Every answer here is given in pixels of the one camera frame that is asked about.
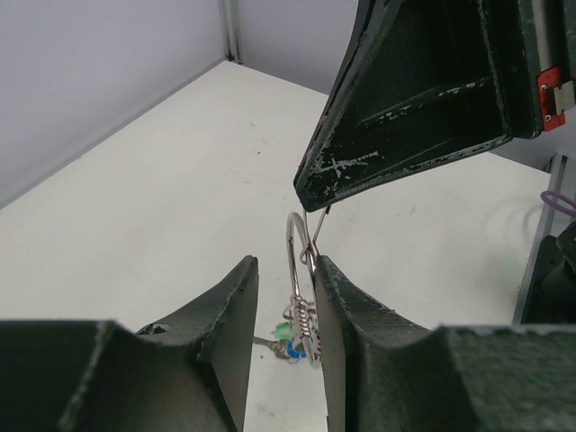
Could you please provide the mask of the metal keyring with clips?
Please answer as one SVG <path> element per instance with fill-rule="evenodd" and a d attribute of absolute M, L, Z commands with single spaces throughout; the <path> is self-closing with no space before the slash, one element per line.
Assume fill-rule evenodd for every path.
<path fill-rule="evenodd" d="M 289 350 L 313 368 L 322 364 L 320 324 L 316 305 L 317 240 L 330 207 L 323 209 L 315 229 L 310 230 L 308 213 L 292 211 L 286 222 L 285 243 L 292 293 L 283 317 L 291 325 Z"/>

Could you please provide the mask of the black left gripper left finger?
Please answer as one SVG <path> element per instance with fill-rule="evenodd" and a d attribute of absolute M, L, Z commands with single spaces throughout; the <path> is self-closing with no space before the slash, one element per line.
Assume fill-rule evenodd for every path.
<path fill-rule="evenodd" d="M 137 332 L 112 320 L 1 324 L 4 431 L 240 431 L 258 262 Z"/>

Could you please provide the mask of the key with blue tag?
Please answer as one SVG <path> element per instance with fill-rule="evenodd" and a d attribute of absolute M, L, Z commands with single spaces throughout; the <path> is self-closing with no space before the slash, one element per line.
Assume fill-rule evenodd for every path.
<path fill-rule="evenodd" d="M 253 337 L 253 343 L 257 346 L 266 347 L 276 358 L 291 364 L 306 358 L 306 353 L 297 350 L 289 339 L 268 340 L 261 337 Z"/>

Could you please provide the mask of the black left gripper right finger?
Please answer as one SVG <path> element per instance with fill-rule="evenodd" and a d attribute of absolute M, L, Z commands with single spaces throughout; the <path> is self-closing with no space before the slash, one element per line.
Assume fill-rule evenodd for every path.
<path fill-rule="evenodd" d="M 327 256 L 316 300 L 332 431 L 572 431 L 572 325 L 423 328 Z"/>

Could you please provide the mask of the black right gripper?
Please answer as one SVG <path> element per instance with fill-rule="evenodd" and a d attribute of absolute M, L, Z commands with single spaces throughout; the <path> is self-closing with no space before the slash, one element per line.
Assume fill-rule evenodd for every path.
<path fill-rule="evenodd" d="M 362 1 L 293 186 L 325 208 L 562 127 L 575 2 Z"/>

